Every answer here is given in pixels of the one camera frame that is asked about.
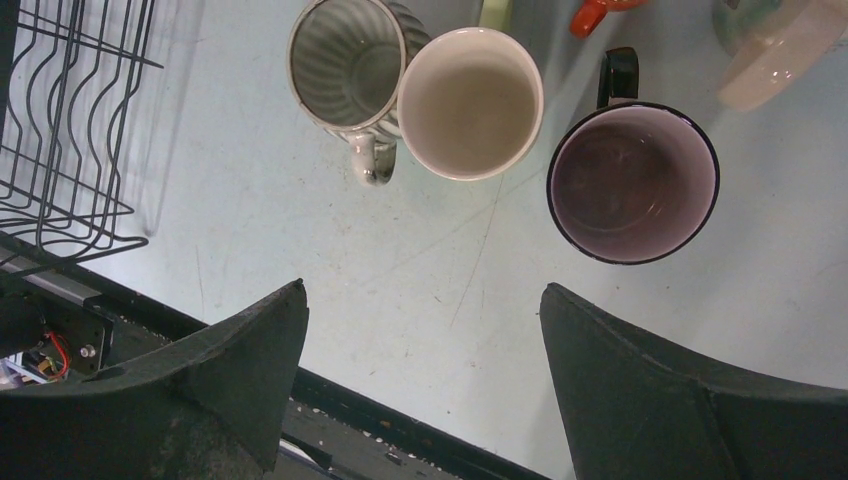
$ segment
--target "mug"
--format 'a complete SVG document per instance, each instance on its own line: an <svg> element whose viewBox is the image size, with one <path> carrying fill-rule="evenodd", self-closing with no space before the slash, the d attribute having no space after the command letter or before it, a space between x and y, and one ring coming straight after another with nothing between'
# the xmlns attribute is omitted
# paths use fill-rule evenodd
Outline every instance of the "mug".
<svg viewBox="0 0 848 480"><path fill-rule="evenodd" d="M577 38L586 38L595 31L609 12L622 12L638 7L648 0L585 0L583 6L571 20L571 33Z"/></svg>
<svg viewBox="0 0 848 480"><path fill-rule="evenodd" d="M409 150L433 173L472 181L518 163L544 113L542 77L506 28L510 2L486 0L481 26L430 42L400 83L398 118Z"/></svg>
<svg viewBox="0 0 848 480"><path fill-rule="evenodd" d="M548 170L548 206L559 231L611 264L676 252L701 231L718 199L710 139L677 110L635 101L638 91L636 52L607 52L599 110L565 135ZM630 100L610 106L611 99Z"/></svg>
<svg viewBox="0 0 848 480"><path fill-rule="evenodd" d="M314 0L295 22L291 91L315 124L350 143L364 185L392 177L398 84L429 40L406 7L380 0Z"/></svg>
<svg viewBox="0 0 848 480"><path fill-rule="evenodd" d="M848 0L720 0L713 25L734 54L718 97L753 110L782 92L848 34Z"/></svg>

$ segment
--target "purple mug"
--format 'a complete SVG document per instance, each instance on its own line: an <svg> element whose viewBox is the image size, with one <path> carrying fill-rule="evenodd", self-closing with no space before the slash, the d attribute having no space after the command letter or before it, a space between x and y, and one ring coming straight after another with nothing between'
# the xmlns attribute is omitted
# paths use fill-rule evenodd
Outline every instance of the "purple mug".
<svg viewBox="0 0 848 480"><path fill-rule="evenodd" d="M565 238L602 262L638 265L676 252L706 224L719 190L710 139L686 115L635 101L639 60L607 52L598 110L562 139L548 206ZM612 99L630 99L610 106Z"/></svg>

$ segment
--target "red wire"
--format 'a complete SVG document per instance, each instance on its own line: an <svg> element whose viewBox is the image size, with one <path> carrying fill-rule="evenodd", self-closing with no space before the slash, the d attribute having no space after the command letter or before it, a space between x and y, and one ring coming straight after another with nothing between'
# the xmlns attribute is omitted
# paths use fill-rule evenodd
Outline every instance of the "red wire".
<svg viewBox="0 0 848 480"><path fill-rule="evenodd" d="M50 377L50 380L55 380L68 373L68 368L71 366L71 361L68 358L68 354L65 353L65 349L62 348L62 346L59 344L56 332L47 332L47 336L50 337L50 341L53 342L53 346L56 347L56 350L59 351L59 355L62 356L62 370L60 370L59 373L57 373L56 375Z"/></svg>
<svg viewBox="0 0 848 480"><path fill-rule="evenodd" d="M62 346L63 346L64 348L71 348L71 344L70 344L70 342L68 342L68 340L67 340L65 337L63 337L62 335L60 335L60 334L58 334L58 333L57 333L57 334L56 334L56 338L58 338L59 340L61 340L61 341L62 341Z"/></svg>

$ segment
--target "dish rack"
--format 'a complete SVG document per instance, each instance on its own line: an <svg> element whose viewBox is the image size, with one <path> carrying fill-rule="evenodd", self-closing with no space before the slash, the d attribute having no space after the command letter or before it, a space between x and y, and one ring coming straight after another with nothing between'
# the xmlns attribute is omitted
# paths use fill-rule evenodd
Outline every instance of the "dish rack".
<svg viewBox="0 0 848 480"><path fill-rule="evenodd" d="M0 267L25 276L147 245L122 235L131 100L153 0L11 0L0 7Z"/></svg>

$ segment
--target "green object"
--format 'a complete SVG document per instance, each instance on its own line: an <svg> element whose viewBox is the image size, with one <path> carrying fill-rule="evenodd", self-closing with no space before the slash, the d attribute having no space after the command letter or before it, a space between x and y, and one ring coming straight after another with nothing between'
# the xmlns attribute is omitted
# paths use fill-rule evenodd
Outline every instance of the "green object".
<svg viewBox="0 0 848 480"><path fill-rule="evenodd" d="M509 30L510 17L512 0L483 0L483 10L480 12L481 27L506 32Z"/></svg>
<svg viewBox="0 0 848 480"><path fill-rule="evenodd" d="M716 0L713 28L724 50L735 55L753 29L776 12L783 0Z"/></svg>

